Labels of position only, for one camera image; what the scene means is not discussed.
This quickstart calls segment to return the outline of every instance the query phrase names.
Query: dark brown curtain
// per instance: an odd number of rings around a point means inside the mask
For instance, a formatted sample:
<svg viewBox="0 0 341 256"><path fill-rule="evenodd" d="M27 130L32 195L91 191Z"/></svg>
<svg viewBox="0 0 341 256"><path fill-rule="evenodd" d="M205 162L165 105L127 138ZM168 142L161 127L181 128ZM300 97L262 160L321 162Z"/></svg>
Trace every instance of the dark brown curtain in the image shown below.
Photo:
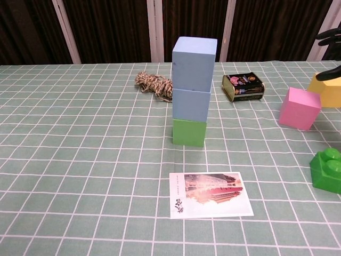
<svg viewBox="0 0 341 256"><path fill-rule="evenodd" d="M52 1L0 1L0 65L72 63Z"/></svg>
<svg viewBox="0 0 341 256"><path fill-rule="evenodd" d="M146 0L64 0L82 63L149 62Z"/></svg>
<svg viewBox="0 0 341 256"><path fill-rule="evenodd" d="M341 60L341 43L330 44L322 60Z"/></svg>
<svg viewBox="0 0 341 256"><path fill-rule="evenodd" d="M238 0L227 61L306 60L332 0Z"/></svg>
<svg viewBox="0 0 341 256"><path fill-rule="evenodd" d="M172 61L172 50L180 36L217 38L218 61L227 6L227 0L163 0L165 61Z"/></svg>

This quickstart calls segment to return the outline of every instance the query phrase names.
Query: postcard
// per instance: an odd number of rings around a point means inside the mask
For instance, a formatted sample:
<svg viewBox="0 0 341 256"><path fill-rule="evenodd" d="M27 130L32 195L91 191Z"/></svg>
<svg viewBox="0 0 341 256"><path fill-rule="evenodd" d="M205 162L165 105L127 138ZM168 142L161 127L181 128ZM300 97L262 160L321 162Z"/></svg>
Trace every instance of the postcard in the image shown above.
<svg viewBox="0 0 341 256"><path fill-rule="evenodd" d="M253 216L239 172L170 173L170 218Z"/></svg>

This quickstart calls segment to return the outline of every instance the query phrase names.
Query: pink block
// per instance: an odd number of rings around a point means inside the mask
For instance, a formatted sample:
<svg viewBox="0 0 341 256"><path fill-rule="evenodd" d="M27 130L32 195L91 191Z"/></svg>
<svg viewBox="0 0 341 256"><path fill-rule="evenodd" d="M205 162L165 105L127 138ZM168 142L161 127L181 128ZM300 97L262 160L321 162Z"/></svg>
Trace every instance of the pink block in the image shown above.
<svg viewBox="0 0 341 256"><path fill-rule="evenodd" d="M309 130L321 110L318 93L289 88L284 99L279 123L301 130Z"/></svg>

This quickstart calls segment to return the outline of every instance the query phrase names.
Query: yellow block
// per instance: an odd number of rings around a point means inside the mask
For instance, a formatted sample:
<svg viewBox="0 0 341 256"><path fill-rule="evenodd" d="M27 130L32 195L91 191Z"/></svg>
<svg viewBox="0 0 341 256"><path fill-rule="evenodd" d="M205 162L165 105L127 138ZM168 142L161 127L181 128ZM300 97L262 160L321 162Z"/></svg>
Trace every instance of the yellow block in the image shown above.
<svg viewBox="0 0 341 256"><path fill-rule="evenodd" d="M320 94L322 108L341 108L341 77L318 81L315 74L307 91Z"/></svg>

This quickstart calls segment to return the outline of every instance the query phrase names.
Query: light blue cube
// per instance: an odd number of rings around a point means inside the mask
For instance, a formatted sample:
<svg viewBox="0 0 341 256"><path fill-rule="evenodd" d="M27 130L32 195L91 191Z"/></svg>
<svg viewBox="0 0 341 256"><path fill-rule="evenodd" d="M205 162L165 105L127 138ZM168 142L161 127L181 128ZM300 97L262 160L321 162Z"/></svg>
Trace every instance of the light blue cube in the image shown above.
<svg viewBox="0 0 341 256"><path fill-rule="evenodd" d="M206 122L211 92L173 88L173 118Z"/></svg>
<svg viewBox="0 0 341 256"><path fill-rule="evenodd" d="M173 88L210 92L217 39L179 37L172 54Z"/></svg>

